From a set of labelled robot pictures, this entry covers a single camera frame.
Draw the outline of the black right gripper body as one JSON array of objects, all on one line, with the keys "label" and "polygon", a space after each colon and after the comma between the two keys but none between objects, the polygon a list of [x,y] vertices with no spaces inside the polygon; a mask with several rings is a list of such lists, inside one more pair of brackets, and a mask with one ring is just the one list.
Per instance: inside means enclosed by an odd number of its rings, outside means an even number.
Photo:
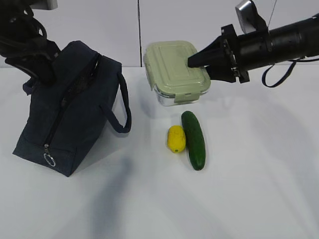
[{"label": "black right gripper body", "polygon": [[229,83],[247,83],[250,81],[249,73],[243,69],[240,57],[240,44],[232,24],[221,27],[222,48],[227,62],[227,73],[230,75]]}]

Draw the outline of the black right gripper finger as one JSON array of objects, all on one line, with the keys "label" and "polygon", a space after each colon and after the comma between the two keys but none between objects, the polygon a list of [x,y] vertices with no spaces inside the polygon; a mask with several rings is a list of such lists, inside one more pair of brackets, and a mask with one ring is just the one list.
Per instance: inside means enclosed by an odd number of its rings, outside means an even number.
[{"label": "black right gripper finger", "polygon": [[236,82],[236,77],[229,66],[209,65],[205,67],[211,80]]},{"label": "black right gripper finger", "polygon": [[227,56],[224,52],[222,36],[217,37],[200,52],[190,56],[187,63],[188,67],[226,66]]}]

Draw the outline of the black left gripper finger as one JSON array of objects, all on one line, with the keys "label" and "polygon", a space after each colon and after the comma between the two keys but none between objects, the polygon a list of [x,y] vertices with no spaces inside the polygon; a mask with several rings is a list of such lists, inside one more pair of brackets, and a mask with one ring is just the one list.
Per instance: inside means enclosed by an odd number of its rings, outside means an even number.
[{"label": "black left gripper finger", "polygon": [[43,55],[33,57],[32,71],[43,84],[53,85],[56,82],[52,63],[53,61],[51,59]]}]

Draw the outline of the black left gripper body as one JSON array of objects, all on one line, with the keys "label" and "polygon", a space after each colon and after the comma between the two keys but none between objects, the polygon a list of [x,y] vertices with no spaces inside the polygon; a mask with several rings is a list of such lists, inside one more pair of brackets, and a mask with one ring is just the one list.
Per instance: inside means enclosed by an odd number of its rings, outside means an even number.
[{"label": "black left gripper body", "polygon": [[0,38],[0,55],[5,58],[5,63],[29,75],[35,75],[32,71],[34,56],[43,55],[54,61],[60,52],[54,41],[40,35],[26,42],[18,42],[3,36]]}]

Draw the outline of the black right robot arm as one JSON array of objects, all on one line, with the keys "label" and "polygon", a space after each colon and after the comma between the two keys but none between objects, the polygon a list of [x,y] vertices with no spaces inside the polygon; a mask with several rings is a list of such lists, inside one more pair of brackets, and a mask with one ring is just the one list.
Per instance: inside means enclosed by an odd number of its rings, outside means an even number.
[{"label": "black right robot arm", "polygon": [[242,35],[237,35],[231,24],[222,27],[220,36],[188,58],[188,67],[205,68],[212,80],[246,83],[250,70],[290,61],[276,87],[289,77],[297,62],[319,54],[318,15],[273,30],[265,21],[259,27]]}]

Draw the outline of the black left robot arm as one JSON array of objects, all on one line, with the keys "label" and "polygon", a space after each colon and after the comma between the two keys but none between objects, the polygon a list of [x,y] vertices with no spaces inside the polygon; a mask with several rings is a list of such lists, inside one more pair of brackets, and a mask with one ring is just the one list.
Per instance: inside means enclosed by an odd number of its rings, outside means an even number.
[{"label": "black left robot arm", "polygon": [[0,2],[0,55],[11,65],[44,85],[53,85],[53,62],[60,53],[47,37],[34,10],[54,10],[56,0],[2,0]]}]

